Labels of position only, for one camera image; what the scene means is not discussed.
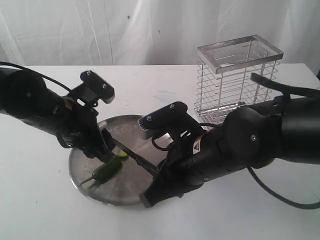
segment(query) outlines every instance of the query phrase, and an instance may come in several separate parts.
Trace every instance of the white curtain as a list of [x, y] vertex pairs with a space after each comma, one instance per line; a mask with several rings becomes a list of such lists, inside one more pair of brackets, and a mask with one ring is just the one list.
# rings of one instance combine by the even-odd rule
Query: white curtain
[[0, 60], [21, 65], [195, 64], [198, 46], [259, 34], [320, 69], [320, 0], [2, 0], [0, 26]]

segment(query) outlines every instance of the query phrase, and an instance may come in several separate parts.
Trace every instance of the metal wire rack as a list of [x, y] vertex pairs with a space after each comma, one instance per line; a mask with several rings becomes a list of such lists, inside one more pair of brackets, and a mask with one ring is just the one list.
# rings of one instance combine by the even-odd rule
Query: metal wire rack
[[270, 89], [250, 80], [251, 73], [276, 79], [283, 52], [259, 35], [198, 47], [195, 112], [206, 123], [222, 123], [232, 110], [270, 99]]

